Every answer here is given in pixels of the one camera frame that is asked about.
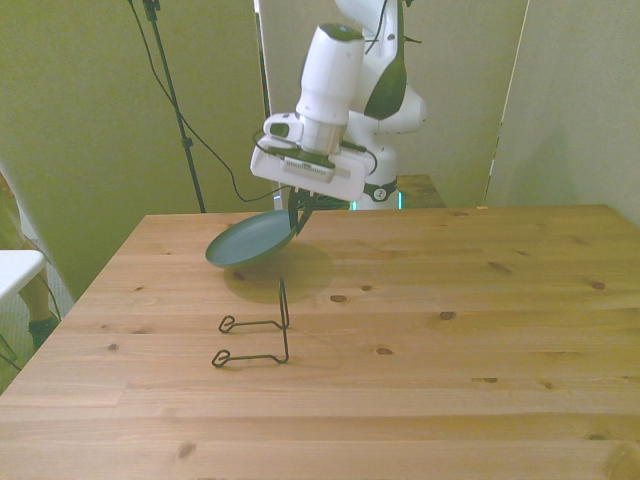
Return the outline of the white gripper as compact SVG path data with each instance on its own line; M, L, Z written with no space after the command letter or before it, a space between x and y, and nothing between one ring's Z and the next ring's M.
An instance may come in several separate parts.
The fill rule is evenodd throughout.
M314 193L341 200L362 197L369 174L369 155L351 150L320 155L299 148L257 147L250 170L257 177L292 186L287 203L288 218L291 226L297 225L297 234L300 234L315 209Z

